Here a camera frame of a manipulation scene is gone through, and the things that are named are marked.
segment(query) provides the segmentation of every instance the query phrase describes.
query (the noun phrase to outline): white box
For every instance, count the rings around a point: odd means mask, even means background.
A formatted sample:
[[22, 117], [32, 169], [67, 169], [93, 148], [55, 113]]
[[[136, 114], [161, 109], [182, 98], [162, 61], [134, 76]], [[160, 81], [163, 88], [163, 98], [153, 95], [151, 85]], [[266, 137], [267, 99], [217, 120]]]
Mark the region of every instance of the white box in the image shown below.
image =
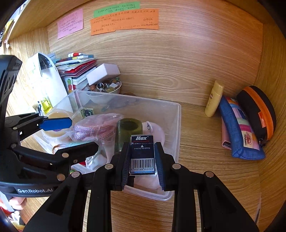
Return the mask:
[[117, 65], [102, 64], [87, 75], [88, 84], [92, 85], [99, 81], [111, 79], [120, 75]]

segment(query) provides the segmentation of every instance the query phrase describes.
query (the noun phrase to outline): sticky note pad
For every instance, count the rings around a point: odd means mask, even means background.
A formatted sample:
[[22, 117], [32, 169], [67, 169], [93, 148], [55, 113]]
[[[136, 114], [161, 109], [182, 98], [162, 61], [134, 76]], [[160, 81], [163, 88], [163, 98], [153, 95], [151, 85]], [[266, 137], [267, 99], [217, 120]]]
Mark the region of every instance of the sticky note pad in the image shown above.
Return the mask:
[[60, 39], [84, 28], [82, 8], [57, 22], [57, 38]]
[[94, 11], [94, 18], [100, 17], [106, 14], [115, 13], [119, 11], [126, 11], [126, 10], [133, 10], [133, 9], [140, 9], [140, 2], [126, 2], [120, 3], [117, 5], [112, 5], [104, 8], [97, 9]]
[[94, 18], [91, 35], [125, 29], [159, 29], [159, 9], [139, 9], [112, 13]]

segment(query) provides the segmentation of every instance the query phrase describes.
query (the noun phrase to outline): max logo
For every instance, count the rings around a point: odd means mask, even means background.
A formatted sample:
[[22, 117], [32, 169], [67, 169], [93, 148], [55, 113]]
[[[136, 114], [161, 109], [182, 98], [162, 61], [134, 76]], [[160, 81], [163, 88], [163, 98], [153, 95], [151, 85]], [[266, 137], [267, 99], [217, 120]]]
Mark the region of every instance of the max logo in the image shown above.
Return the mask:
[[147, 137], [141, 137], [141, 136], [137, 136], [136, 140], [146, 140]]

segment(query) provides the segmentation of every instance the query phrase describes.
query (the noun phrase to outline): blue gripper pad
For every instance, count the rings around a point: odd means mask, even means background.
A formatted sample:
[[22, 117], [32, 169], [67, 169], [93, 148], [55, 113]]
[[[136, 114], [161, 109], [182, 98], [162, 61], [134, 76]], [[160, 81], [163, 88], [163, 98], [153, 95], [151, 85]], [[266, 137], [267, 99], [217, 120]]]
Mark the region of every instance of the blue gripper pad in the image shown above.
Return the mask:
[[44, 131], [57, 131], [70, 128], [71, 126], [72, 120], [68, 117], [45, 119], [42, 124], [39, 124], [39, 128], [43, 129]]

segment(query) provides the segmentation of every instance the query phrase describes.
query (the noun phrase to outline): barcode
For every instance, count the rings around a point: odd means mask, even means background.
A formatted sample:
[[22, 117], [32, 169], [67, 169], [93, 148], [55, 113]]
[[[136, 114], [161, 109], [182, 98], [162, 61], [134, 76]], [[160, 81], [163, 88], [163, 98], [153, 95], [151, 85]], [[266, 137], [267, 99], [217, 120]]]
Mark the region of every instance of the barcode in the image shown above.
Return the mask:
[[154, 172], [154, 158], [131, 159], [130, 172]]

